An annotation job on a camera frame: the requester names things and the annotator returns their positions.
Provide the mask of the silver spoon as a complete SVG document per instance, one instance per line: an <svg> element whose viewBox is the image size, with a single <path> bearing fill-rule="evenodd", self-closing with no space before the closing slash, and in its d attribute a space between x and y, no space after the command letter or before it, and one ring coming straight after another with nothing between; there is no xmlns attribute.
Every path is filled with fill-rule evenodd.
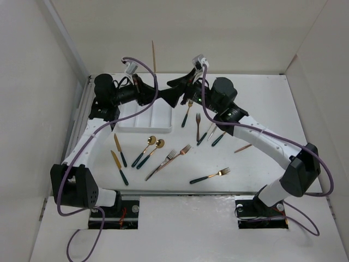
<svg viewBox="0 0 349 262"><path fill-rule="evenodd" d="M216 124L212 123L212 125L213 125L213 129L209 133L209 137L208 137L207 141L209 141L211 139L212 135L214 134L214 132L215 132L215 130L217 128Z"/></svg>

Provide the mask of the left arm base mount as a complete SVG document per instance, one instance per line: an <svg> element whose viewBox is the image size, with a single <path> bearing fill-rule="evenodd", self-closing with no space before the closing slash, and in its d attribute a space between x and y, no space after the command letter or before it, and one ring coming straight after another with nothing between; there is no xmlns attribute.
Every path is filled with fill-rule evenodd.
<svg viewBox="0 0 349 262"><path fill-rule="evenodd" d="M124 195L117 207L102 207L105 212L103 229L134 230L138 229L140 197Z"/></svg>

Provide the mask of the gold knife green handle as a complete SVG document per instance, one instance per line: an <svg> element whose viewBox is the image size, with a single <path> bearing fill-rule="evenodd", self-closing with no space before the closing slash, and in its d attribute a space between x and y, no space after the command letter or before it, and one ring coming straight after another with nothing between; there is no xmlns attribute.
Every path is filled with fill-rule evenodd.
<svg viewBox="0 0 349 262"><path fill-rule="evenodd" d="M122 151L121 145L120 145L120 143L119 143L119 141L118 141L118 138L117 138L116 133L114 133L113 138L114 138L114 141L115 141L117 150L118 150L118 152L119 152L120 155L121 155L121 159L122 159L123 165L124 165L124 167L126 168L126 167L128 166L128 165L127 165L127 161L126 161L125 156L124 156L124 154L123 154L123 151Z"/></svg>
<svg viewBox="0 0 349 262"><path fill-rule="evenodd" d="M125 174L124 174L123 171L122 171L122 166L121 166L120 161L119 161L118 158L117 158L116 153L115 153L113 150L111 150L111 154L112 154L112 157L113 157L113 159L114 159L114 161L115 161L115 164L116 164L116 166L117 166L117 168L118 168L118 170L119 170L119 173L120 173L120 175L121 175L121 177L122 177L122 180L123 180L124 184L125 184L126 186L128 186L128 185L129 185L129 182L128 182L128 180L127 180Z"/></svg>

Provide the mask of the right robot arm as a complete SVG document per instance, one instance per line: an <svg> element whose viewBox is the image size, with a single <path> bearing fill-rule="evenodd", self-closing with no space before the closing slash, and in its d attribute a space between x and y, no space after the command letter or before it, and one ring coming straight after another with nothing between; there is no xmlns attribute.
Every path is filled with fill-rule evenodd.
<svg viewBox="0 0 349 262"><path fill-rule="evenodd" d="M238 94L231 80L218 77L211 88L205 81L196 80L194 73L167 82L168 89L159 92L160 98L171 107L180 99L190 99L216 113L215 124L228 134L259 149L283 169L284 174L264 186L254 197L252 208L265 215L272 207L289 196L302 197L320 174L317 147L294 145L258 123L235 102Z"/></svg>

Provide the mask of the white three-compartment cutlery tray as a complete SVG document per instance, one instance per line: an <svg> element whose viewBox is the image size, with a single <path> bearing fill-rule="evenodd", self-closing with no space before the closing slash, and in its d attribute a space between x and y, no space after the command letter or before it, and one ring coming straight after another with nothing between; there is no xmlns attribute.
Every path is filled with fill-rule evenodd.
<svg viewBox="0 0 349 262"><path fill-rule="evenodd" d="M166 134L172 131L172 108L162 99L145 112L117 123L121 132Z"/></svg>

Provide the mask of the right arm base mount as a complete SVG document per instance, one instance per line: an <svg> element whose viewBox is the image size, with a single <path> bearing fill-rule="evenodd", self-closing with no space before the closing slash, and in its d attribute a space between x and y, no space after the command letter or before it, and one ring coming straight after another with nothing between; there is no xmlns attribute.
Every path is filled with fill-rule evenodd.
<svg viewBox="0 0 349 262"><path fill-rule="evenodd" d="M235 198L235 205L239 229L288 229L282 201L267 207L259 200Z"/></svg>

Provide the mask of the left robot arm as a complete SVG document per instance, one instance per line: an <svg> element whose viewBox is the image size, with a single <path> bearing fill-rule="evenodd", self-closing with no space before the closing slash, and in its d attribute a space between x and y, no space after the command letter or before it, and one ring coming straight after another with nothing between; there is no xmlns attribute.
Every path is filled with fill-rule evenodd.
<svg viewBox="0 0 349 262"><path fill-rule="evenodd" d="M63 163L52 166L51 184L58 207L103 207L109 216L114 217L122 210L120 193L100 188L92 175L92 166L115 124L121 121L119 106L132 101L141 106L149 105L161 98L174 108L183 94L183 88L171 81L168 89L159 90L144 83L137 74L133 74L131 83L123 87L115 85L110 74L98 75L94 84L95 98L86 129Z"/></svg>

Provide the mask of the rose gold knife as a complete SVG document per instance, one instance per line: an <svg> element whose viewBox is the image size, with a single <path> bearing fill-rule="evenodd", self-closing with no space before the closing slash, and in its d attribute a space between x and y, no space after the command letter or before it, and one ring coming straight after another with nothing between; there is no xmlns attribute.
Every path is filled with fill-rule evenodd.
<svg viewBox="0 0 349 262"><path fill-rule="evenodd" d="M241 148L235 150L234 153L238 153L238 152L241 152L241 151L243 151L243 150L246 150L247 148L249 148L249 147L251 147L251 146L252 146L252 144L245 145L245 146L243 146L243 147L241 147Z"/></svg>

